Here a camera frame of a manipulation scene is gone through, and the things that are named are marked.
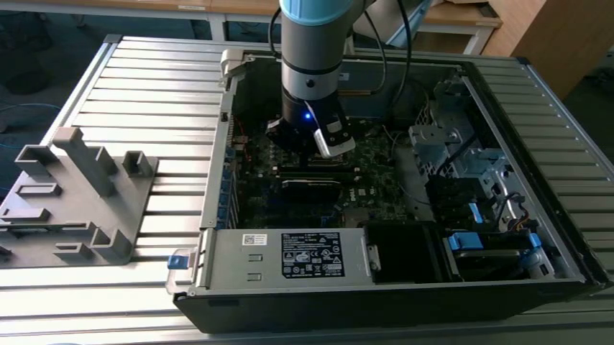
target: motherboard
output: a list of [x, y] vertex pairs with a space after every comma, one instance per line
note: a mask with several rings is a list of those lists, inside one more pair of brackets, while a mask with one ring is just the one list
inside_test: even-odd
[[393, 141], [373, 120], [350, 120], [357, 149], [331, 160], [299, 156], [267, 138], [267, 122], [235, 120], [239, 229], [362, 227], [369, 220], [413, 219], [391, 159]]

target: black cable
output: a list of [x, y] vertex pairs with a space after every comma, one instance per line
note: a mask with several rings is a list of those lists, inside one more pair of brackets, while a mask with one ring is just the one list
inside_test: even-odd
[[282, 59], [282, 54], [275, 51], [275, 46], [273, 45], [273, 29], [275, 27], [275, 20], [278, 20], [281, 13], [282, 8], [279, 7], [278, 11], [275, 11], [275, 14], [273, 15], [271, 23], [269, 24], [269, 48], [271, 49], [271, 54], [275, 57], [275, 59]]
[[375, 95], [377, 93], [382, 92], [385, 89], [386, 85], [386, 76], [387, 76], [387, 59], [386, 59], [386, 52], [385, 52], [385, 46], [382, 45], [382, 39], [381, 39], [381, 33], [377, 31], [377, 27], [374, 24], [374, 20], [371, 19], [371, 16], [369, 15], [369, 11], [365, 11], [365, 18], [367, 18], [369, 24], [371, 26], [371, 29], [374, 29], [374, 34], [375, 34], [375, 40], [377, 40], [377, 46], [381, 49], [381, 54], [382, 54], [382, 63], [383, 63], [383, 75], [382, 75], [382, 81], [381, 85], [377, 87], [375, 90], [370, 92], [371, 95]]
[[443, 168], [451, 163], [454, 162], [454, 160], [461, 156], [461, 154], [469, 149], [469, 146], [473, 144], [473, 142], [478, 139], [478, 135], [474, 134], [466, 142], [462, 143], [459, 149], [457, 150], [457, 152], [453, 153], [453, 155], [443, 161], [442, 165], [439, 165], [437, 171], [435, 171], [435, 175], [439, 175], [443, 171]]
[[403, 79], [401, 80], [399, 89], [397, 95], [394, 95], [393, 102], [391, 102], [391, 109], [397, 105], [401, 99], [401, 95], [405, 91], [405, 85], [407, 84], [407, 76], [410, 74], [410, 64], [411, 64], [411, 28], [410, 28], [410, 21], [407, 19], [407, 12], [405, 11], [403, 0], [397, 0], [399, 5], [401, 17], [403, 18], [403, 25], [405, 25], [405, 34], [407, 35], [407, 60], [405, 61], [405, 72], [403, 72]]

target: barcode label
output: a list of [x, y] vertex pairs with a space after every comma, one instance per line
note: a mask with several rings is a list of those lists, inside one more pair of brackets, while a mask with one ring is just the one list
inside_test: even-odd
[[267, 234], [245, 234], [243, 235], [245, 246], [266, 246], [267, 245]]

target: table leg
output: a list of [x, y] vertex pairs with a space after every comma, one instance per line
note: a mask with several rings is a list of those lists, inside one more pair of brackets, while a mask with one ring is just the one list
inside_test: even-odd
[[343, 54], [346, 55], [354, 55], [355, 50], [354, 50], [354, 35], [346, 38], [346, 48], [343, 50]]
[[210, 13], [211, 40], [218, 42], [227, 41], [226, 16], [225, 14]]
[[494, 28], [491, 27], [481, 27], [478, 32], [471, 36], [469, 40], [467, 47], [465, 49], [463, 54], [470, 55], [479, 55], [482, 54], [482, 50], [489, 42], [490, 35], [493, 34]]

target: wire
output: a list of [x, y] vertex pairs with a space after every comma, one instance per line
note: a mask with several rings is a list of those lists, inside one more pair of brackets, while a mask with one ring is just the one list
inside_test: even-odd
[[439, 165], [435, 175], [439, 175], [443, 171], [443, 168], [450, 165], [450, 163], [454, 162], [454, 160], [461, 156], [461, 154], [469, 149], [469, 146], [471, 146], [473, 142], [478, 139], [478, 135], [474, 133], [474, 135], [467, 139], [466, 142], [462, 143], [459, 149], [457, 152], [453, 153], [453, 155], [443, 161], [442, 165]]
[[518, 203], [518, 208], [522, 210], [524, 216], [522, 216], [521, 220], [514, 224], [514, 231], [521, 230], [521, 226], [525, 225], [525, 223], [529, 221], [529, 211], [522, 206], [522, 203]]
[[431, 205], [430, 203], [427, 203], [426, 201], [422, 201], [421, 199], [417, 199], [410, 193], [407, 193], [407, 191], [405, 190], [403, 185], [401, 184], [401, 182], [398, 182], [398, 185], [399, 185], [399, 188], [403, 191], [405, 195], [409, 196], [413, 201], [415, 201], [417, 203], [421, 203], [422, 205], [426, 205], [426, 206]]
[[393, 136], [391, 136], [391, 134], [387, 132], [386, 126], [385, 126], [385, 125], [382, 125], [382, 128], [383, 128], [383, 132], [386, 133], [386, 135], [387, 135], [389, 139], [390, 139], [390, 140], [391, 140], [391, 142], [393, 142], [393, 141], [394, 141], [394, 139], [393, 139]]
[[403, 133], [399, 133], [397, 134], [397, 136], [394, 137], [394, 140], [393, 140], [393, 147], [391, 147], [391, 157], [394, 156], [394, 147], [397, 146], [397, 140], [399, 139], [399, 136], [402, 135]]
[[401, 11], [401, 17], [403, 17], [403, 25], [405, 25], [405, 34], [407, 35], [407, 60], [405, 61], [405, 71], [403, 71], [403, 79], [401, 80], [401, 85], [399, 89], [397, 91], [397, 94], [394, 95], [393, 102], [391, 102], [391, 108], [397, 105], [401, 99], [401, 95], [403, 94], [405, 91], [405, 85], [407, 84], [407, 76], [410, 74], [410, 64], [411, 64], [411, 28], [410, 28], [410, 21], [407, 19], [407, 12], [405, 11], [405, 5], [403, 5], [403, 0], [397, 0], [397, 4], [399, 6], [399, 11]]
[[494, 227], [494, 231], [497, 230], [497, 228], [499, 227], [499, 222], [501, 222], [501, 218], [503, 217], [503, 211], [506, 210], [506, 203], [507, 201], [514, 197], [514, 196], [520, 196], [521, 194], [518, 192], [511, 192], [510, 194], [506, 195], [506, 197], [503, 198], [503, 202], [501, 203], [499, 205], [499, 210], [497, 211], [497, 217], [495, 217], [495, 222], [493, 223], [493, 227]]
[[382, 90], [385, 89], [386, 76], [387, 76], [387, 59], [386, 59], [385, 46], [382, 45], [381, 33], [377, 30], [374, 20], [371, 19], [371, 16], [369, 15], [369, 11], [365, 11], [365, 18], [367, 18], [369, 25], [371, 26], [371, 29], [374, 30], [375, 40], [377, 40], [377, 47], [381, 49], [381, 54], [382, 54], [382, 66], [383, 66], [382, 67], [382, 69], [383, 69], [382, 70], [382, 73], [383, 73], [382, 74], [382, 81], [381, 81], [381, 85], [377, 87], [377, 89], [370, 92], [371, 95], [375, 95], [379, 92], [382, 92]]
[[7, 111], [10, 109], [14, 109], [14, 108], [18, 108], [20, 106], [44, 106], [47, 108], [54, 108], [56, 110], [62, 110], [62, 108], [59, 106], [55, 106], [52, 104], [46, 104], [46, 103], [24, 103], [24, 104], [14, 104], [11, 106], [7, 106], [6, 108], [2, 108], [0, 109], [0, 112], [3, 111]]
[[23, 147], [20, 146], [11, 146], [11, 145], [4, 145], [4, 144], [0, 144], [0, 147], [4, 147], [6, 149], [16, 149], [16, 150], [23, 149]]
[[271, 54], [275, 57], [275, 59], [282, 59], [282, 54], [275, 51], [275, 46], [273, 45], [273, 29], [275, 26], [275, 20], [278, 20], [279, 14], [282, 13], [282, 8], [278, 8], [278, 11], [275, 11], [275, 14], [271, 17], [271, 23], [269, 24], [269, 48], [271, 49]]

